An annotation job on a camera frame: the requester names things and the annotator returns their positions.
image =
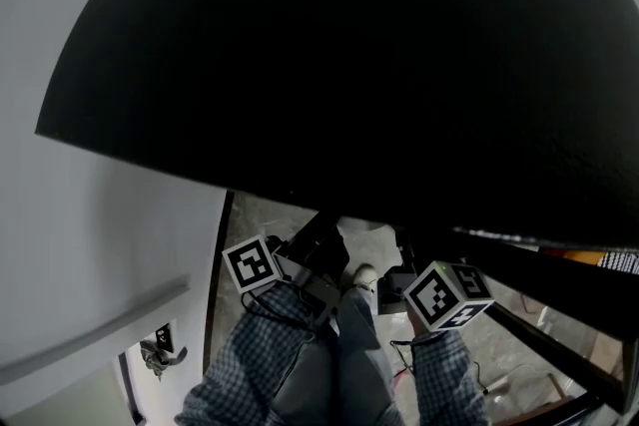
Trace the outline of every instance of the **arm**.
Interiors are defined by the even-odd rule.
[[[284,317],[306,324],[311,315],[288,285],[276,284],[260,299]],[[259,313],[268,314],[252,304]],[[176,417],[180,426],[265,424],[275,419],[271,405],[287,370],[311,332],[246,314],[191,390]]]
[[[426,339],[427,344],[412,347],[421,426],[489,424],[459,332],[426,333],[415,341]]]

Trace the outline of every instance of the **floor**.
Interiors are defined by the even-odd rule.
[[[225,247],[233,246],[256,234],[275,234],[281,239],[291,238],[316,212],[281,205],[251,196],[236,195],[229,221]],[[394,231],[382,226],[371,231],[340,229],[344,244],[350,255],[346,272],[352,273],[361,263],[371,263],[380,275],[391,266],[400,264],[401,258],[394,242]],[[508,309],[533,324],[539,322],[543,305],[495,281],[489,281],[495,299]],[[212,357],[224,343],[232,328],[243,313],[233,281],[222,264],[218,285],[215,319],[212,332]],[[544,312],[541,327],[584,356],[593,349],[603,361],[610,365],[618,356],[614,341],[597,336],[597,332],[553,311]],[[378,316],[375,318],[377,335],[387,354],[393,370],[399,371],[403,364],[394,349],[388,344],[392,339],[406,340],[412,336],[405,314]],[[480,367],[480,380],[489,385],[504,375],[508,382],[503,387],[485,396],[490,418],[493,422],[516,417],[546,403],[557,401],[560,396],[548,376],[553,374],[556,382],[567,394],[579,395],[583,390],[550,366],[544,359],[509,334],[488,316],[482,314],[461,331],[471,358]],[[404,372],[395,379],[397,406],[407,425],[418,424],[416,395],[412,377]]]

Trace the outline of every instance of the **shoe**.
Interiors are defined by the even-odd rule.
[[[379,279],[377,270],[371,264],[361,264],[352,277],[352,285],[372,291],[372,286]]]

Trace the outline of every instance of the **plaid sleeve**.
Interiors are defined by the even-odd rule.
[[[459,332],[448,330],[413,346],[412,360],[421,426],[489,424]]]
[[[278,314],[312,326],[297,291],[277,283],[260,299]],[[250,306],[268,314],[253,303]],[[202,383],[186,397],[180,426],[280,424],[272,401],[312,332],[245,314],[211,364]]]

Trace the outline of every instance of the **black curved surface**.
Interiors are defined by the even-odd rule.
[[[37,133],[315,209],[639,247],[633,0],[90,0]]]

